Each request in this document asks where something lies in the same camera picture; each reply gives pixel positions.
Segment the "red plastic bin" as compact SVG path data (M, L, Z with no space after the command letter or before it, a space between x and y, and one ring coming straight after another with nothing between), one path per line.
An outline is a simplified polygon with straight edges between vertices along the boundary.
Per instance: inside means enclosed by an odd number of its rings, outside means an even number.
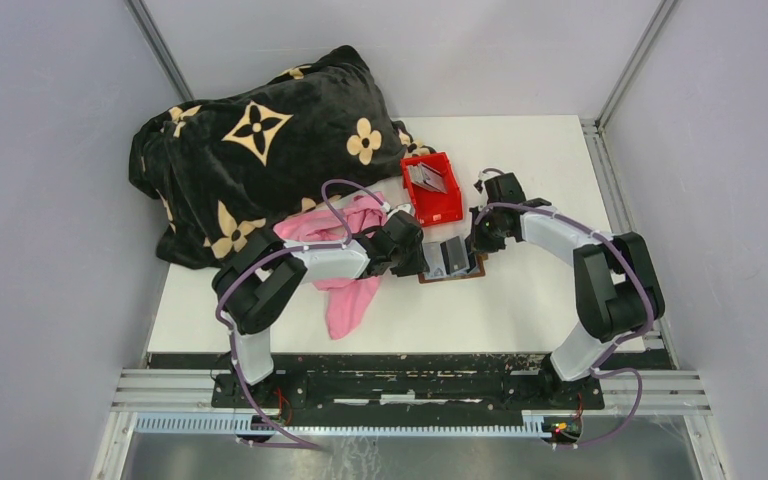
M423 227L464 218L461 189L445 152L405 158L401 170L404 188Z

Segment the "black credit card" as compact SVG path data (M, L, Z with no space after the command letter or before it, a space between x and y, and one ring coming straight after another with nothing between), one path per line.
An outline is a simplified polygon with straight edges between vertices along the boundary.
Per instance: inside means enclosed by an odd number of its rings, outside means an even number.
M466 243L461 236L452 237L441 243L443 265L448 276L465 274L470 269Z

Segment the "brown leather card holder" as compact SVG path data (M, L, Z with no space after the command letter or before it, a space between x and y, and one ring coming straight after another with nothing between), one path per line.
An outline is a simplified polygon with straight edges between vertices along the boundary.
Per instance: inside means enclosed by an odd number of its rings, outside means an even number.
M461 236L422 244L427 269L418 275L421 284L480 278L486 275L486 255L477 254Z

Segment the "stack of cards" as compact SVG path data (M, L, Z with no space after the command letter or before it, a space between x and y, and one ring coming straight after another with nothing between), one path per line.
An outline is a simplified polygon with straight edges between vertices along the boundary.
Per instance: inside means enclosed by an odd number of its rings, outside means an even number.
M442 174L425 163L408 165L407 173L411 184L416 187L441 194L447 192Z

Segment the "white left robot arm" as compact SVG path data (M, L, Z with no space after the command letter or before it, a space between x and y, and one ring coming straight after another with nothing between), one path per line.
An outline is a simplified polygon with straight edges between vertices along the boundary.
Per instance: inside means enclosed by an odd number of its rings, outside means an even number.
M352 233L347 241L298 242L258 228L247 245L214 275L216 318L228 329L236 392L251 406L275 391L270 328L299 286L325 280L367 279L427 269L420 223L395 210L385 223Z

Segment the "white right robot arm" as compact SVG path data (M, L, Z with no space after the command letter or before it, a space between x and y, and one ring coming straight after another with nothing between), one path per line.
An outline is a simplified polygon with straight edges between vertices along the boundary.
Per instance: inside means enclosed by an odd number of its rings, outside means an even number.
M645 239L629 231L602 233L542 198L526 197L512 172L488 168L476 189L487 203L470 212L467 243L479 255L529 243L573 270L578 322L545 361L537 382L540 400L562 408L578 393L578 380L597 375L617 348L648 333L665 301Z

